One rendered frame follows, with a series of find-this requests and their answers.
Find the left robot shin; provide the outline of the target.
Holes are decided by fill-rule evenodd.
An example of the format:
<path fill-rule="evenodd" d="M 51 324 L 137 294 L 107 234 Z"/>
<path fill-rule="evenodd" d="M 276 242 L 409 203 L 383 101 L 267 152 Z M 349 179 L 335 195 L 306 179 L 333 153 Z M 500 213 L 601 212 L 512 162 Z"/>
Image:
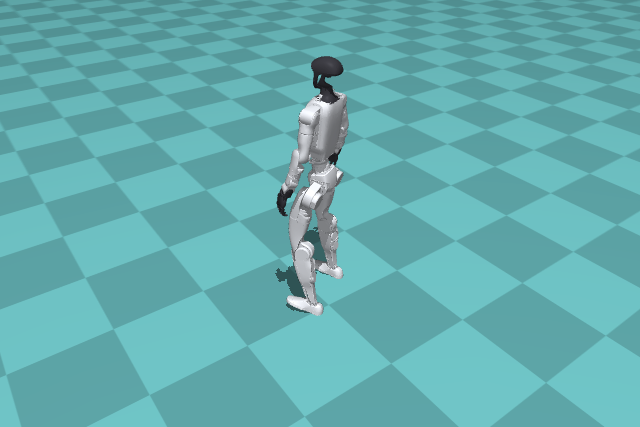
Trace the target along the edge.
<path fill-rule="evenodd" d="M 306 296 L 307 302 L 309 305 L 314 306 L 317 302 L 315 291 L 315 260 L 314 258 L 310 258 L 310 251 L 305 247 L 298 247 L 295 254 L 293 253 L 293 250 L 291 250 L 291 253 L 296 274 Z"/>

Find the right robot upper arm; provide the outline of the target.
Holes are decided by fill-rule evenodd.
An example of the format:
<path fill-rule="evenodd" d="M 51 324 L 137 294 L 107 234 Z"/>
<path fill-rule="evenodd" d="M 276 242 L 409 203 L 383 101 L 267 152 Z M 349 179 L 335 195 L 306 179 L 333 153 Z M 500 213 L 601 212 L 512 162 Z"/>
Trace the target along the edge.
<path fill-rule="evenodd" d="M 343 93 L 339 93 L 339 92 L 335 92 L 335 93 L 338 93 L 342 97 L 343 102 L 344 102 L 342 122 L 341 122 L 341 128 L 340 128 L 340 133 L 339 133 L 339 134 L 344 134 L 344 132 L 348 129 L 348 126 L 349 126 L 347 107 L 346 107 L 347 96 L 346 96 L 346 94 L 343 94 Z"/>

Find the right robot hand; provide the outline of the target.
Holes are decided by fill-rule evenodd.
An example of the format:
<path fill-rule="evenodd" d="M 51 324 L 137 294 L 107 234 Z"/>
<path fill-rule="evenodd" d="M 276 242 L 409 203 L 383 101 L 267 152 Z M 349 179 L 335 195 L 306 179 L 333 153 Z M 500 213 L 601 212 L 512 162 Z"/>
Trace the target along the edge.
<path fill-rule="evenodd" d="M 341 148 L 341 149 L 342 149 L 342 148 Z M 332 164 L 332 163 L 334 162 L 334 164 L 333 164 L 333 165 L 336 165 L 336 162 L 337 162 L 337 160 L 338 160 L 338 155 L 339 155 L 339 153 L 340 153 L 341 149 L 339 150 L 338 154 L 333 153 L 330 157 L 328 157 L 329 161 L 331 161 L 331 162 L 330 162 L 330 164 Z"/>

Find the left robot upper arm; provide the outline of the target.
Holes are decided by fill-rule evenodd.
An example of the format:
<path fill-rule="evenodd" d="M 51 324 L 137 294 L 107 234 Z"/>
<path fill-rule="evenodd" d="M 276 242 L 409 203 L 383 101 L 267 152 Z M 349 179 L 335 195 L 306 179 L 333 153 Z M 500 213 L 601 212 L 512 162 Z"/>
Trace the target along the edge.
<path fill-rule="evenodd" d="M 320 120 L 320 107 L 309 105 L 302 109 L 299 114 L 299 132 L 298 132 L 298 164 L 305 164 L 310 161 L 310 147 L 313 140 L 314 129 Z"/>

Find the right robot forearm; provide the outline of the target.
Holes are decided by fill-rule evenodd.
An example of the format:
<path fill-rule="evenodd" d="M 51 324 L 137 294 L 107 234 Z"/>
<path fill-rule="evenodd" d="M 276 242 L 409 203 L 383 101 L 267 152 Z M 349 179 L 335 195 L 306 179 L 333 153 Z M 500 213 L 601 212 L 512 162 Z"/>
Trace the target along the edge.
<path fill-rule="evenodd" d="M 339 134 L 339 139 L 338 139 L 338 142 L 337 142 L 336 149 L 335 149 L 334 153 L 338 154 L 339 150 L 342 148 L 342 146 L 345 143 L 346 136 L 347 136 L 347 130 L 344 132 L 344 134 Z"/>

